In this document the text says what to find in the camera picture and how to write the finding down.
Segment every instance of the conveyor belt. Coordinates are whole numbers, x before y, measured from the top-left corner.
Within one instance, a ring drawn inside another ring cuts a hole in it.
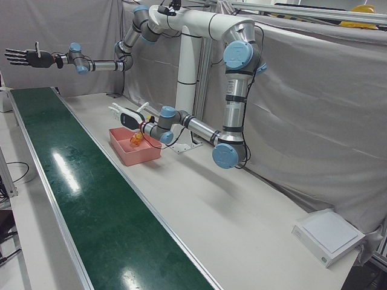
[[[90,288],[213,289],[51,88],[11,94]]]

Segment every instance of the white cardboard box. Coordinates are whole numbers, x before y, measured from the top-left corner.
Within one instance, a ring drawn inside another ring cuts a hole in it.
[[[292,233],[327,268],[361,243],[365,235],[332,210],[296,222]]]

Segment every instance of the pink plastic tray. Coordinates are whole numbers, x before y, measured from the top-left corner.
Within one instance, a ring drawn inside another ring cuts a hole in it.
[[[121,127],[109,129],[110,143],[126,166],[160,158],[161,143],[149,136],[145,138],[156,148],[143,140],[139,146],[132,147],[129,139],[133,132]]]

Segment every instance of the gray fabric backdrop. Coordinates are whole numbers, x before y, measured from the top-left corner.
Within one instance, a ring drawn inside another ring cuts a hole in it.
[[[268,70],[249,95],[248,168],[304,209],[334,207],[364,233],[374,231],[387,214],[387,34],[252,17],[266,23]],[[130,23],[131,14],[126,18]],[[157,109],[174,105],[179,39],[139,47],[127,73],[129,98]],[[214,43],[213,63],[222,50]],[[222,62],[211,69],[204,111],[216,128],[223,120],[224,69]]]
[[[3,52],[6,48],[33,49],[39,41],[41,50],[66,53],[71,42],[79,42],[83,53],[92,59],[113,59],[114,44],[120,39],[119,0],[0,0],[0,68],[7,86],[32,88],[58,86],[62,95],[118,91],[122,74],[89,73],[80,76],[74,66],[57,69],[11,66]]]

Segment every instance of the floor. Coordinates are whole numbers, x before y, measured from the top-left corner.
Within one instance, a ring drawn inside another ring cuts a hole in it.
[[[10,209],[0,210],[0,216],[5,215],[9,210]],[[12,229],[7,232],[11,231],[16,232],[16,227],[13,226]],[[3,257],[9,256],[20,248],[20,241],[17,234],[4,240],[0,240],[0,254],[2,254]],[[17,252],[7,261],[0,264],[0,290],[31,290],[22,251]]]
[[[387,290],[387,273],[371,262],[352,267],[342,290]]]

